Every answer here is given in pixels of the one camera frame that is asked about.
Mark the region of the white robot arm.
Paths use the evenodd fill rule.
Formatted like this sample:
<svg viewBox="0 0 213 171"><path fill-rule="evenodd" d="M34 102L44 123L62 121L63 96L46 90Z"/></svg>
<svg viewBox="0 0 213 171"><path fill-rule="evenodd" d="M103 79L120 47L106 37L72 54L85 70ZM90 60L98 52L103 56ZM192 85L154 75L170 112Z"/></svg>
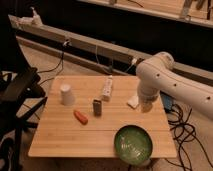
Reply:
<svg viewBox="0 0 213 171"><path fill-rule="evenodd" d="M137 65L140 101L152 103L163 91L213 120L213 87L175 74L173 66L174 59L167 52L159 52Z"/></svg>

